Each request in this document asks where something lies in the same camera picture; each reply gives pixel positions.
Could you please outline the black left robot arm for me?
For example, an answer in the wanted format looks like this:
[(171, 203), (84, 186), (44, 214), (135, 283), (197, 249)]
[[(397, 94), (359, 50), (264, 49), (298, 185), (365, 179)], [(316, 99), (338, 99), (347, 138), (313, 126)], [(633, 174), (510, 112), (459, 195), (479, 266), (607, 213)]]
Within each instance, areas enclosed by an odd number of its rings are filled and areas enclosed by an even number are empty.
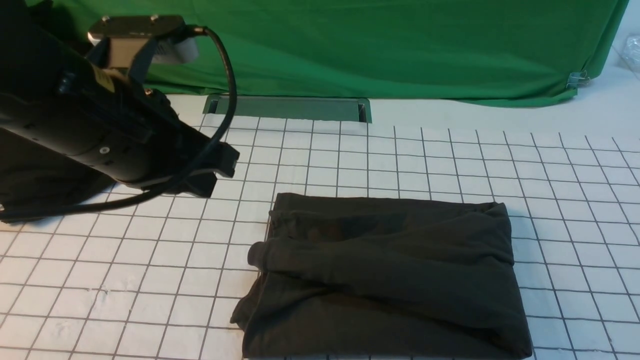
[(81, 55), (39, 25), (35, 6), (1, 2), (1, 127), (116, 182), (209, 198), (240, 153), (184, 123), (167, 96), (144, 85), (151, 64), (198, 57), (206, 29), (178, 14), (105, 16)]

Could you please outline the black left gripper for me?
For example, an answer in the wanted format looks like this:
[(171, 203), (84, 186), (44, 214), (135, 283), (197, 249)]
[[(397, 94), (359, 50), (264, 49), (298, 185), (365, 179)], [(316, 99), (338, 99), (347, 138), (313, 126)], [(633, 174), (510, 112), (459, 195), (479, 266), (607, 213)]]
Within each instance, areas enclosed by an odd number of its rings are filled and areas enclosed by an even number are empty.
[(240, 152), (185, 125), (164, 95), (147, 93), (130, 73), (64, 64), (55, 75), (51, 150), (136, 187), (157, 187), (186, 170), (171, 195), (209, 199), (216, 174), (234, 177)]

